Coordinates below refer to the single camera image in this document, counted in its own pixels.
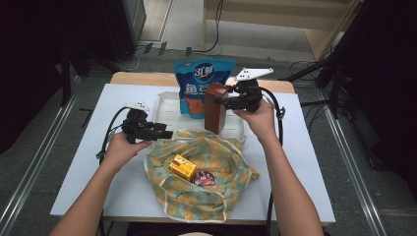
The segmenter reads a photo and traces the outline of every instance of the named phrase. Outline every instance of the snack bag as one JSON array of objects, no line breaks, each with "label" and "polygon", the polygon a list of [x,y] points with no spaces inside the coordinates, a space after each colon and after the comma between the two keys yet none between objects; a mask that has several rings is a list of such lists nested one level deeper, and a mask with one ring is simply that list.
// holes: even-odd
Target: snack bag
[{"label": "snack bag", "polygon": [[205,94],[209,85],[224,85],[236,65],[232,60],[200,59],[174,64],[175,78],[180,87],[181,114],[205,118]]}]

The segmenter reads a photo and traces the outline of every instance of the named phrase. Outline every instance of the floor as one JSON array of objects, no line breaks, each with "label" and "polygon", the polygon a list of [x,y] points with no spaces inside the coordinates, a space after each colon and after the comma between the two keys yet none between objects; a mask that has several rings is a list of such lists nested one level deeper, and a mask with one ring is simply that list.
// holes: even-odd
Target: floor
[{"label": "floor", "polygon": [[[158,56],[156,50],[149,54],[139,51],[137,56],[132,56],[120,65],[132,69],[136,67],[133,70],[135,72],[172,72],[173,62],[186,59],[183,51],[186,47],[200,48],[202,2],[173,0],[172,4],[167,5],[165,1],[164,6],[169,6],[170,11],[164,30],[142,40],[141,44],[153,41],[154,47],[158,47],[161,42],[166,41],[169,50],[163,56]],[[208,22],[208,28],[214,29],[214,22]],[[206,47],[213,44],[214,33],[214,30],[208,31]],[[270,77],[275,79],[285,78],[308,66],[308,62],[314,61],[301,29],[220,22],[219,42],[221,47],[218,45],[210,53],[212,57],[235,59],[238,68],[273,67],[275,72]],[[81,108],[94,108],[102,87],[109,83],[112,76],[110,71],[94,62],[91,62],[91,67],[90,76],[80,78],[81,83],[75,92],[77,98],[70,107],[71,112],[60,128],[47,159],[42,163],[43,167],[36,181],[30,186],[30,192],[23,197],[23,204],[18,207],[20,213],[13,219],[14,224],[8,229],[9,234],[2,234],[5,231],[0,231],[0,235],[45,235],[58,221],[49,212],[85,130],[82,126],[88,114]],[[306,76],[306,81],[298,80],[293,83],[300,101],[321,99],[321,92],[312,82],[317,73]],[[60,93],[52,97],[28,125],[15,146],[0,155],[2,211],[10,203],[10,198],[30,167],[43,137],[54,122],[55,114],[59,112],[57,104],[60,103],[60,97]],[[395,173],[376,171],[370,166],[355,127],[347,118],[340,116],[337,122],[384,227],[385,233],[376,233],[367,212],[364,211],[358,194],[360,191],[354,185],[357,180],[350,175],[346,160],[340,152],[340,143],[337,142],[330,124],[331,118],[320,106],[304,107],[303,111],[306,125],[312,122],[310,136],[336,217],[336,223],[327,226],[326,231],[331,235],[414,235],[417,232],[417,203],[409,193],[407,184]],[[111,235],[123,235],[126,227],[126,223],[116,223]]]}]

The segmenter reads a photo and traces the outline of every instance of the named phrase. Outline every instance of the white table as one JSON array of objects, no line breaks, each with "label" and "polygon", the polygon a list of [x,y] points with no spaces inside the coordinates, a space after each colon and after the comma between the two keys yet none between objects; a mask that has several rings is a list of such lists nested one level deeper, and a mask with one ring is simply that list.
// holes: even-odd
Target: white table
[{"label": "white table", "polygon": [[[123,103],[145,102],[150,107],[147,112],[148,121],[152,121],[158,95],[164,91],[178,90],[177,87],[106,85],[50,213],[63,215],[89,181],[98,167],[95,155],[101,149],[106,129]],[[306,129],[298,96],[295,93],[274,94],[279,105],[286,108],[283,119],[283,147],[289,161],[312,198],[322,224],[333,223],[335,219],[328,192]],[[119,115],[114,126],[122,123],[126,113],[127,111]],[[261,173],[261,177],[248,186],[226,223],[265,223],[270,193],[267,165],[262,147],[246,122],[245,133],[248,138],[243,145],[243,154],[249,165]],[[164,214],[150,186],[144,169],[144,155],[147,151],[149,150],[145,149],[140,152],[116,175],[104,205],[106,219],[172,221]]]}]

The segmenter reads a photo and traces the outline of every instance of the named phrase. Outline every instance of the person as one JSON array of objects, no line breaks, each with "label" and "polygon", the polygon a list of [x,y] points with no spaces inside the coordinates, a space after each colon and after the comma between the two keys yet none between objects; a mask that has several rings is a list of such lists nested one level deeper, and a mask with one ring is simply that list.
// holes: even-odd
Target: person
[{"label": "person", "polygon": [[[272,106],[262,99],[260,108],[254,113],[245,110],[233,112],[248,122],[264,149],[281,235],[323,236],[317,210],[295,175],[276,135]],[[131,145],[122,133],[116,134],[110,141],[103,162],[50,235],[95,235],[112,179],[138,151],[150,144],[143,141]]]}]

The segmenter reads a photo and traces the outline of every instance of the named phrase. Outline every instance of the gray floor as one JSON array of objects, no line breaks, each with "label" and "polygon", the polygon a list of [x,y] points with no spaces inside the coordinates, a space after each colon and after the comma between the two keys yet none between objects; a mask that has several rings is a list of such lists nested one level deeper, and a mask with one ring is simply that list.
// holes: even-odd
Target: gray floor
[{"label": "gray floor", "polygon": [[[191,33],[182,32],[181,30],[186,29],[184,24],[180,27],[175,25],[174,21],[180,19],[179,12],[175,12],[175,9],[184,9],[181,4],[190,4],[190,2],[191,0],[174,1],[170,21],[164,35],[164,40],[168,41],[168,48],[183,49],[185,46],[198,48],[200,39],[197,36],[191,37]],[[223,27],[229,27],[228,30],[225,30],[227,32],[235,29],[233,24],[220,23],[221,30],[223,30]],[[270,28],[265,31],[258,31],[261,28],[250,29],[248,26],[243,28],[237,26],[236,28],[240,32],[229,34],[220,32],[223,52],[220,56],[212,56],[213,58],[236,60],[236,72],[242,67],[272,67],[275,72],[270,75],[271,78],[284,78],[290,75],[289,68],[293,62],[311,61],[313,58],[299,29],[279,30],[279,28],[276,28],[276,30],[279,30],[281,37],[276,38],[277,43],[273,43],[274,46],[269,50],[268,46],[273,41],[273,34],[272,38],[268,37]],[[247,45],[253,45],[253,39],[245,37],[247,34],[244,33],[244,30],[253,31],[256,33],[256,37],[264,38],[265,45],[260,46],[261,49],[258,46],[247,47]],[[236,35],[238,33],[241,33],[239,34],[241,36],[238,37],[239,40],[232,41],[236,38],[232,37],[232,34]],[[210,38],[212,38],[212,35],[208,34],[208,45]],[[245,48],[251,51],[249,55],[245,54],[246,52],[242,53],[242,51],[246,51]],[[163,56],[157,56],[156,50],[146,55],[142,53],[138,53],[138,55],[139,61],[136,60],[135,56],[132,56],[121,64],[126,68],[133,68],[139,63],[136,72],[172,73],[173,63],[176,61],[206,57],[205,55],[193,55],[186,58],[184,52],[181,51],[166,51]],[[50,216],[49,212],[85,131],[82,125],[87,113],[80,111],[80,108],[94,109],[104,84],[109,83],[112,77],[112,73],[106,68],[92,61],[90,61],[90,64],[92,71],[89,77],[83,78],[74,106],[11,229],[10,235],[46,235],[58,221],[58,218]],[[293,72],[305,68],[306,65],[306,63],[295,64],[292,67]],[[300,101],[319,99],[318,90],[312,82],[299,80],[294,82],[294,86]],[[58,112],[61,101],[60,92],[57,92],[45,104],[42,111],[30,122],[15,145],[0,155],[0,209],[2,211],[18,188],[30,161],[35,156],[43,137]],[[305,114],[309,109],[310,107],[303,108]],[[310,122],[314,112],[315,109],[307,117],[306,124]],[[415,232],[417,232],[417,204],[409,193],[407,184],[395,173],[379,172],[373,169],[369,164],[365,148],[355,127],[343,116],[340,116],[339,121],[356,163],[381,214],[388,235],[415,235]],[[331,235],[372,235],[325,115],[314,121],[310,135],[336,217],[336,223],[326,227],[327,232]],[[127,223],[116,222],[111,235],[123,235],[126,227]]]}]

